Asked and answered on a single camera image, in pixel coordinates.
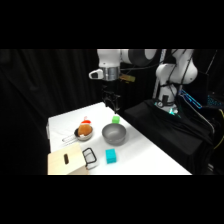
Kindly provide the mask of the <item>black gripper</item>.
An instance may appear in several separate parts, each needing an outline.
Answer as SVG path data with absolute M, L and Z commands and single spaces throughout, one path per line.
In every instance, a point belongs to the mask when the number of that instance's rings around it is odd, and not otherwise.
M 110 102 L 114 103 L 114 112 L 120 110 L 120 104 L 118 98 L 119 95 L 119 84 L 117 81 L 104 81 L 102 83 L 102 99 L 106 107 L 110 107 Z

